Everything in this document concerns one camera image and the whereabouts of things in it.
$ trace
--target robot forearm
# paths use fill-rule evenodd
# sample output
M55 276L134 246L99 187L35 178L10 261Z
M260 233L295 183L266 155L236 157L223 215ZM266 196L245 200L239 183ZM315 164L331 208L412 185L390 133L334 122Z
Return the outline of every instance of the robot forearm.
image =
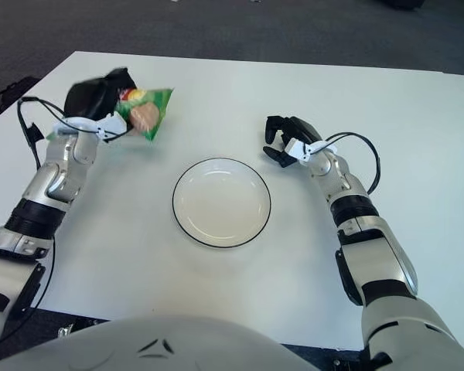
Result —
M377 369L464 369L464 348L418 299L410 260L345 160L329 150L307 162L338 229L344 290L363 305L364 359Z
M9 316L31 305L45 268L37 261L53 236L94 162L98 137L84 132L57 135L4 226L0 227L0 337Z

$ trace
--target wire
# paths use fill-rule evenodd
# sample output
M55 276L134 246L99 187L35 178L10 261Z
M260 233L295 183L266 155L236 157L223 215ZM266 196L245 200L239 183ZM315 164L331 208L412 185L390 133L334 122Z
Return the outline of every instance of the wire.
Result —
M40 103L42 106L44 106L52 116L54 116L58 121L60 121L62 124L64 124L65 126L67 126L68 128L71 128L73 130L76 130L76 131L80 131L80 132L83 132L83 133L89 133L89 134L98 134L97 131L93 131L93 130L86 130L86 129L81 129L81 128L78 128L72 124L69 124L68 122L66 122L64 119L62 119L58 114L56 114L55 112L52 111L51 108L53 108L54 110L58 111L60 114L62 114L64 117L66 116L65 115L65 112L57 107L55 104L53 103L50 103L49 101L47 100L44 100L44 99L41 99L41 98L38 98L38 97L23 97L21 100L19 100L18 102L18 109L19 109L19 104L22 104L22 102L38 102ZM113 131L108 131L106 130L105 133L109 134L109 135L113 135L113 137L111 138L107 138L106 141L113 141L114 139L117 139L117 138L120 138L124 135L126 135L128 132L130 131L127 130L123 133L120 133L120 134L117 134L117 133L114 133Z
M22 103L23 103L23 100L20 100L20 99L17 102L17 118L19 119L19 123L21 124L22 133L26 137L28 146L31 148L31 152L34 157L34 161L36 163L36 170L38 170L41 167L41 164L39 163L39 158L38 158L38 151L36 150L36 143L31 142L29 140L28 128L26 126L26 122L24 121L24 117L22 116L22 111L21 111Z
M340 139L344 139L344 138L347 138L347 137L350 137L350 136L354 136L354 137L357 137L359 138L360 140L364 141L364 143L366 143L368 145L368 147L370 147L371 151L373 152L373 155L374 155L374 158L375 158L375 162L376 162L376 167L377 167L377 170L376 170L376 174L374 176L374 180L373 182L371 183L371 186L370 188L367 190L367 193L368 195L370 195L371 193L373 193L373 191L378 187L378 184L380 183L380 177L381 177L381 163L380 163L380 156L378 155L378 151L377 149L375 148L375 146L373 145L373 143L371 143L371 141L366 138L365 136L361 135L361 134L357 134L357 133L353 133L352 131L343 131L343 132L340 132L340 133L336 133L334 135L331 135L329 136L326 141L329 141L331 139L334 139L335 137L338 137L337 139L331 141L329 144L321 147L318 151L316 152L319 152L319 151L322 151L323 149L327 148L328 146L332 145L333 143L335 143L336 141L339 141Z
M52 280L53 268L55 267L55 246L56 246L56 244L55 244L55 237L53 237L52 267L51 267L51 269L49 270L48 281L46 281L45 289L43 290L43 293L42 293L41 296L39 297L38 302L36 303L36 305L34 306L34 308L31 310L31 312L28 314L28 316L27 316L26 318L24 318L24 320L22 320L22 322L21 322L16 328L14 328L14 329L13 329L11 332L9 332L6 336L4 336L3 338L0 339L0 344L2 344L5 340L10 339L15 333L17 333L18 330L20 330L20 329L27 323L27 321L29 321L29 320L31 319L31 317L35 314L36 309L38 309L39 304L41 304L41 301L42 301L43 298L45 297L45 293L46 293L46 291L48 290L49 283L50 283L51 280Z

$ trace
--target white bracket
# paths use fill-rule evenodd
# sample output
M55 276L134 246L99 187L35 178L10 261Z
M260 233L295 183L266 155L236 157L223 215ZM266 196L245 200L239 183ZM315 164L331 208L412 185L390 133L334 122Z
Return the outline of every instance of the white bracket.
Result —
M73 126L73 128L65 125L62 121L57 121L53 125L53 131L56 134L76 134L78 132L77 129L80 129L92 131L93 134L96 134L99 137L99 139L110 139L115 135L119 135L127 131L127 124L118 112L114 112L114 114L108 115L98 121L90 120L85 117L67 117L64 118L63 121Z
M287 146L285 147L285 152L287 155L297 158L299 161L308 162L309 158L316 152L327 149L333 153L337 153L337 148L335 145L331 145L327 141L315 141L310 145L307 145L303 141L292 138Z

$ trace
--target floor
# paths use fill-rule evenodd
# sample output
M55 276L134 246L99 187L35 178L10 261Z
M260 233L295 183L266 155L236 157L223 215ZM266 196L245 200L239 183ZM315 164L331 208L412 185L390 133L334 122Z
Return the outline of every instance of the floor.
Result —
M74 50L464 74L464 0L427 0L411 12L377 0L0 0L0 90L44 77ZM72 321L38 311L0 345L0 358ZM292 349L323 369L354 357Z

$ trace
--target green snack bag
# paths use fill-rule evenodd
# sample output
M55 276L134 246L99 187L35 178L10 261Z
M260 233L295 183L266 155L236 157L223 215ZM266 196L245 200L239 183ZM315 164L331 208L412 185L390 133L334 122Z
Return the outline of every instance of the green snack bag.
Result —
M172 92L172 89L124 89L119 94L115 110L136 131L152 141L165 117Z

